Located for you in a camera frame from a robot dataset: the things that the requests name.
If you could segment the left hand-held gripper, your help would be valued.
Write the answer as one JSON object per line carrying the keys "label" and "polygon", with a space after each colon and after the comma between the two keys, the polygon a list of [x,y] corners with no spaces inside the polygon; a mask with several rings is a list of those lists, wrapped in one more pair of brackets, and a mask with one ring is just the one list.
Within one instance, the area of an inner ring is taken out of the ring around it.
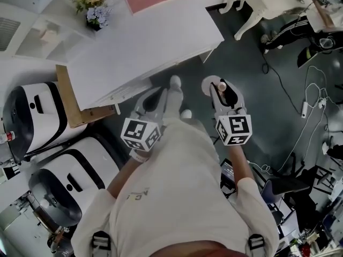
{"label": "left hand-held gripper", "polygon": [[168,90],[155,87],[145,92],[124,121],[121,139],[132,149],[149,152],[162,136]]}

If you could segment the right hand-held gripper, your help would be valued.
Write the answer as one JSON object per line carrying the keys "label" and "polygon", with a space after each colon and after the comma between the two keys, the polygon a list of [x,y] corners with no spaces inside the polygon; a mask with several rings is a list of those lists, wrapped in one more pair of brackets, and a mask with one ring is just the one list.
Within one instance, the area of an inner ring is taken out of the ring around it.
{"label": "right hand-held gripper", "polygon": [[215,130],[225,146],[244,145],[252,136],[251,116],[247,114],[244,97],[232,83],[223,78],[220,79],[220,89],[221,95],[217,86],[210,83]]}

